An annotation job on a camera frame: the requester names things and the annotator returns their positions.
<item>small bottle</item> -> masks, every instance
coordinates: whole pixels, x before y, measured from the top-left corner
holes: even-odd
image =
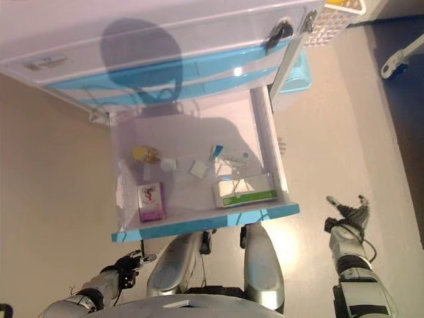
[[[159,162],[160,151],[150,146],[139,146],[132,149],[132,157],[144,164]]]

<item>white basket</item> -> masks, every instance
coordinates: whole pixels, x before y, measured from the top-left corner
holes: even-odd
[[[364,0],[346,0],[341,6],[326,4],[315,19],[315,28],[305,46],[326,45],[341,33],[358,15],[366,11]]]

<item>open drawer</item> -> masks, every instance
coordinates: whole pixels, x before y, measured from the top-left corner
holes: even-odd
[[[299,212],[298,204],[288,197],[266,87],[117,113],[111,116],[111,130],[118,173],[115,242],[255,223]],[[249,153],[248,168],[210,162],[214,144]],[[151,146],[165,158],[176,158],[178,169],[164,172],[159,164],[146,167],[133,159],[136,146]],[[204,178],[189,173],[195,160],[210,166]],[[213,185],[218,181],[264,173],[272,174],[275,200],[216,207]],[[166,218],[142,223],[137,185],[156,182],[164,184]]]

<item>drawer handle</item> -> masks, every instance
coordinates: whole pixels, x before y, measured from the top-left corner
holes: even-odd
[[[282,38],[288,38],[293,35],[293,27],[287,20],[280,21],[277,26],[271,30],[270,39],[265,44],[266,52],[268,53],[275,47]]]

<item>pink box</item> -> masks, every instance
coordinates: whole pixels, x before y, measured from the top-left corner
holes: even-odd
[[[163,183],[139,185],[138,207],[142,222],[164,219],[165,201]]]

